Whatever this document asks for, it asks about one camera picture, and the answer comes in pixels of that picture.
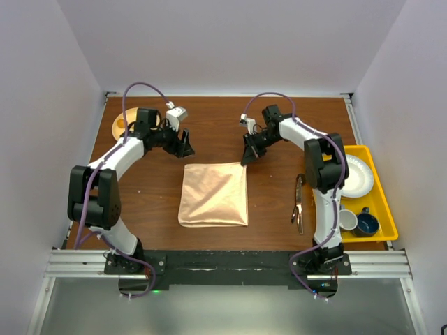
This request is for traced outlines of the beige cloth napkin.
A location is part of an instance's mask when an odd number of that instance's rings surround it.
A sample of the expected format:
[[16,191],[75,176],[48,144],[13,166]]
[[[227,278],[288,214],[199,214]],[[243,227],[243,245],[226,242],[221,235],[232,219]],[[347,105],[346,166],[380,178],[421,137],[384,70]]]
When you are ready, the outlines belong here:
[[186,165],[177,218],[185,228],[247,227],[247,168],[238,162]]

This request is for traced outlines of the dark blue mug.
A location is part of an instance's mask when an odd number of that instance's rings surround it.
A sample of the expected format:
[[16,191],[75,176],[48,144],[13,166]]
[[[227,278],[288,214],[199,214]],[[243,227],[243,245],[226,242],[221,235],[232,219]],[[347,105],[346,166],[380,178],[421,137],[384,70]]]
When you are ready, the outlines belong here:
[[373,237],[380,229],[377,217],[370,213],[369,207],[363,207],[359,214],[356,214],[357,224],[353,229],[356,237]]

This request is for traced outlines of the aluminium frame rail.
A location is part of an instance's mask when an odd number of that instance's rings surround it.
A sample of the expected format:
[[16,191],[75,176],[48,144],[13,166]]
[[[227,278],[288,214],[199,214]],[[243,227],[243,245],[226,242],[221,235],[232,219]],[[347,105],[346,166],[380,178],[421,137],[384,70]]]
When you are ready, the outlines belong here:
[[[47,278],[143,278],[112,266],[105,251],[54,250],[44,276]],[[287,251],[148,251],[148,263],[158,276],[176,270],[195,274],[213,271],[289,271]],[[336,265],[329,265],[314,278],[337,274],[354,278],[411,278],[404,251],[347,251]]]

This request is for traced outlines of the yellow plastic bin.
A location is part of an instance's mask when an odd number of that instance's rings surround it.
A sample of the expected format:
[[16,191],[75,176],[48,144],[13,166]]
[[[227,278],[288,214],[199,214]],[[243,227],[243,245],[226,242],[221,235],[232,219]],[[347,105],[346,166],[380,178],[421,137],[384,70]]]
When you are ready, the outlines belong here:
[[352,211],[354,214],[359,214],[363,207],[369,207],[370,213],[377,217],[381,227],[373,237],[356,237],[352,232],[343,231],[341,233],[343,243],[379,243],[397,240],[399,236],[398,231],[369,148],[365,145],[346,145],[344,150],[346,155],[350,154],[356,156],[366,162],[373,172],[374,186],[368,194],[361,198],[346,198],[342,196],[341,206]]

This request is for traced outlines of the white mug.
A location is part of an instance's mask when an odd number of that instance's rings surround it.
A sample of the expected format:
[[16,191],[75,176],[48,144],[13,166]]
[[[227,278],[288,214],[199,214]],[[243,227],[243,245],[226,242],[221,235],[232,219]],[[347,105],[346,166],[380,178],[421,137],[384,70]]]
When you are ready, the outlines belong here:
[[339,226],[342,230],[352,231],[358,225],[357,216],[348,209],[341,209],[339,211]]

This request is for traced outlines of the white paper plate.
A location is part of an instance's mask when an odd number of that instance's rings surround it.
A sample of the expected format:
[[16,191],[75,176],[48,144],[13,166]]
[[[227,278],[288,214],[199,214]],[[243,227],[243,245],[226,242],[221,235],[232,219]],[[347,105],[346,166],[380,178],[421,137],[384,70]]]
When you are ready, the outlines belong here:
[[374,175],[371,168],[360,158],[347,154],[349,176],[344,182],[342,196],[361,198],[368,194],[374,186]]

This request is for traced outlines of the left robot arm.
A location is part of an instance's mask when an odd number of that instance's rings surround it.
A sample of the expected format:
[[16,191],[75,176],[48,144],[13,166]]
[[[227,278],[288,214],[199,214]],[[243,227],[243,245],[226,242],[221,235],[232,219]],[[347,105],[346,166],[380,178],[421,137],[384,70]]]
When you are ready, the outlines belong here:
[[122,220],[119,180],[153,148],[160,147],[177,158],[193,155],[188,130],[179,129],[187,115],[185,108],[172,103],[165,115],[155,109],[138,108],[134,121],[123,120],[124,132],[109,151],[87,166],[72,168],[68,217],[79,225],[75,248],[86,240],[82,232],[88,228],[110,246],[117,263],[128,273],[145,270],[142,243]]

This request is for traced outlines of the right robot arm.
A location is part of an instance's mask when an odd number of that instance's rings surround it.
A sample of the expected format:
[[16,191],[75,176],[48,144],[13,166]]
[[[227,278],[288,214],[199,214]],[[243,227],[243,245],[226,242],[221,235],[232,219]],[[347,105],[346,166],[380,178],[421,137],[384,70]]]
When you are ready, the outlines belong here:
[[299,256],[310,254],[312,268],[327,274],[344,256],[339,227],[340,202],[344,182],[349,176],[342,138],[312,128],[294,114],[282,114],[277,105],[262,111],[265,128],[256,130],[256,121],[244,112],[240,125],[243,136],[241,165],[263,157],[267,148],[280,140],[291,142],[304,151],[305,183],[312,188],[316,208],[316,230],[313,246]]

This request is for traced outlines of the round bamboo plate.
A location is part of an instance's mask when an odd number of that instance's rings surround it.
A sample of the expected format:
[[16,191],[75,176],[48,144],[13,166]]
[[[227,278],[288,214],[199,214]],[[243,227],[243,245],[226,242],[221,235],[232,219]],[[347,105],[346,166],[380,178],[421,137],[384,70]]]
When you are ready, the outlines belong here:
[[161,122],[161,113],[158,110],[146,107],[133,107],[119,115],[112,123],[112,136],[116,141],[124,143],[124,137],[143,139],[153,133]]

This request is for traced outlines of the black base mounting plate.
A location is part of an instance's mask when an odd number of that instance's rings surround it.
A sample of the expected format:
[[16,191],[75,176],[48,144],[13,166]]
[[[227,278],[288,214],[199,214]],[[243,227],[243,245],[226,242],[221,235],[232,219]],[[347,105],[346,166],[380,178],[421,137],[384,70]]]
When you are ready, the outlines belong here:
[[174,285],[309,286],[331,297],[337,279],[352,273],[348,254],[321,262],[315,253],[295,258],[292,251],[162,251],[146,250],[143,265],[105,252],[105,274],[119,278],[122,293],[169,290]]

